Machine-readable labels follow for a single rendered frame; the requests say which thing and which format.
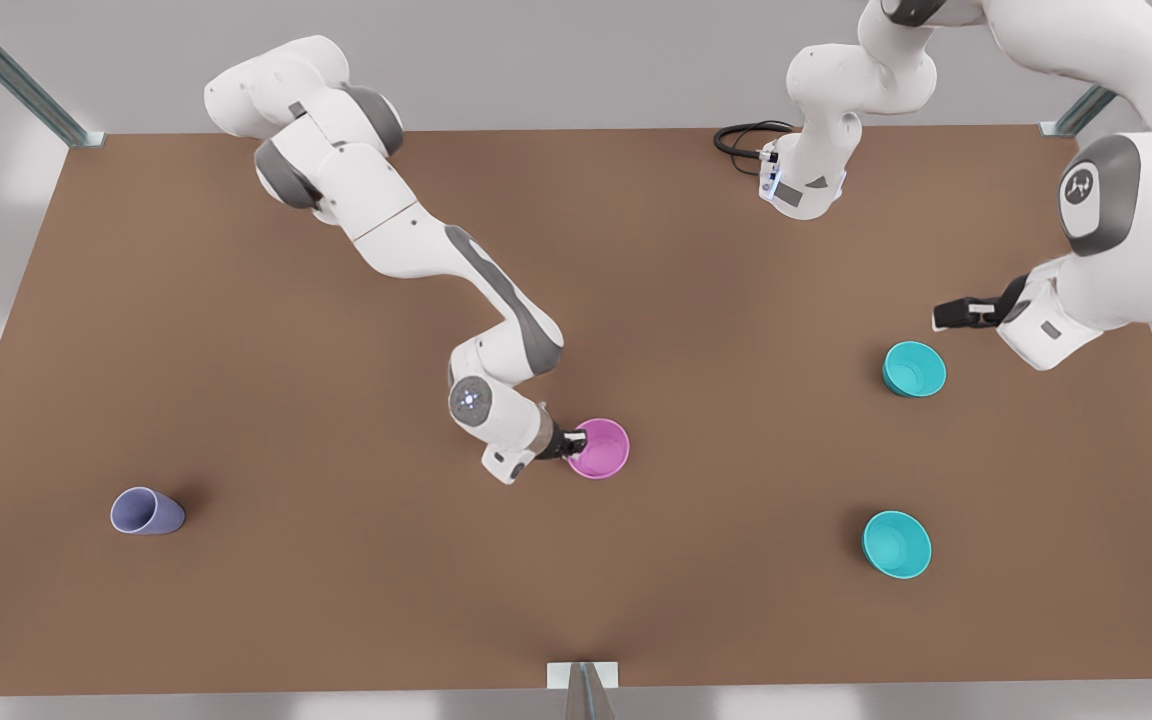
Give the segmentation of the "pink bowl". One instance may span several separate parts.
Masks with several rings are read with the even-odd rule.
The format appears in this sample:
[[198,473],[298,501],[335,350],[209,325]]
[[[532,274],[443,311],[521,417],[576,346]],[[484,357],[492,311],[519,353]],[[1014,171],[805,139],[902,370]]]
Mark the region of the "pink bowl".
[[584,430],[586,445],[579,454],[566,458],[576,473],[588,479],[602,480],[626,467],[631,445],[626,429],[617,420],[582,420],[577,429]]

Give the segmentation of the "teal bowl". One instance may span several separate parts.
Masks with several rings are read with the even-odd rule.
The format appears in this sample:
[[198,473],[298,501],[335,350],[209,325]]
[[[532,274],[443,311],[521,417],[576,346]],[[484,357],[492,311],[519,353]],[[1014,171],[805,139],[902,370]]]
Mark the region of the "teal bowl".
[[878,511],[861,532],[869,564],[893,579],[914,579],[929,569],[932,543],[927,530],[905,511]]
[[882,382],[902,397],[929,397],[945,387],[945,361],[929,344],[902,341],[884,355]]

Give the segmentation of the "lavender cup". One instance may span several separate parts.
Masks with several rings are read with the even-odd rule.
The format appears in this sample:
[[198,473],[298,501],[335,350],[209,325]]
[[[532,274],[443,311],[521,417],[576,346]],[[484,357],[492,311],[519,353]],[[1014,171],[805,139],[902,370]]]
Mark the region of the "lavender cup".
[[124,535],[169,535],[182,528],[184,521],[183,507],[156,488],[126,488],[109,509],[111,525]]

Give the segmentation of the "silver frame post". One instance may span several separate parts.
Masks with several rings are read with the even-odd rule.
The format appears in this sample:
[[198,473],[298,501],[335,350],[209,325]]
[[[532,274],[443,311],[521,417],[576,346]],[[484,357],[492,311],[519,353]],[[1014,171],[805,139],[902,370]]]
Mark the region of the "silver frame post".
[[564,720],[617,720],[608,688],[620,687],[616,661],[550,662],[547,688],[564,691]]
[[100,149],[105,132],[88,131],[0,46],[0,85],[69,149]]
[[1061,47],[1070,58],[1051,71],[1087,82],[1087,91],[1055,120],[1038,124],[1044,137],[1074,138],[1121,97],[1152,129],[1152,6],[1147,0],[1049,0],[1062,12],[1061,31],[1076,36]]

